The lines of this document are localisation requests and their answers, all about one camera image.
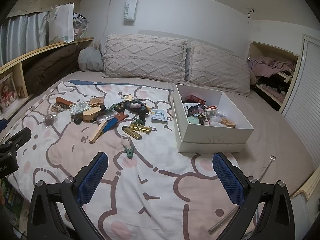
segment white wall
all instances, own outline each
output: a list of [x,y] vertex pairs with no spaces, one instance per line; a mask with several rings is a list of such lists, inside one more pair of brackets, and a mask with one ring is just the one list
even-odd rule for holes
[[[250,25],[246,15],[214,0],[138,0],[136,21],[124,24],[126,0],[112,0],[106,35],[140,29],[175,33],[207,41],[245,58]],[[82,0],[80,13],[89,18],[87,36],[103,35],[109,0]]]
[[297,55],[301,54],[303,34],[320,39],[320,31],[297,24],[277,21],[252,21],[250,25],[251,41],[273,45]]

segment blue padded grip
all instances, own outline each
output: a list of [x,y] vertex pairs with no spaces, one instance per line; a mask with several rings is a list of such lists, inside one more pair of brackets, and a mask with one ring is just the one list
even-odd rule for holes
[[77,202],[80,206],[90,202],[107,167],[108,157],[106,154],[102,154],[79,186]]
[[241,206],[244,203],[244,188],[219,154],[213,156],[212,166],[231,202]]
[[8,124],[8,122],[6,119],[0,120],[0,132],[2,132],[4,129],[7,128],[7,124]]

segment white shopping bag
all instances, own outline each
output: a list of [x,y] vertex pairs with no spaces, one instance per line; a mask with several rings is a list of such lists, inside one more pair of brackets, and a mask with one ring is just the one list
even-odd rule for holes
[[136,20],[136,6],[138,0],[127,0],[124,8],[124,20],[134,22]]
[[73,32],[73,3],[56,6],[48,15],[49,43],[72,42]]

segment framed picture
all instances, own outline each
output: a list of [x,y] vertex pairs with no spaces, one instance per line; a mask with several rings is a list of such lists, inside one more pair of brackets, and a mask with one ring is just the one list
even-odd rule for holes
[[2,112],[6,112],[10,106],[15,105],[15,101],[18,101],[18,94],[12,73],[10,73],[0,80],[0,105]]

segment window curtain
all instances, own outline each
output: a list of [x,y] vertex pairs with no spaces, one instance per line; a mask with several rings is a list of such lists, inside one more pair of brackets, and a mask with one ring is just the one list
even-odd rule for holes
[[49,45],[49,12],[7,18],[0,27],[0,66]]

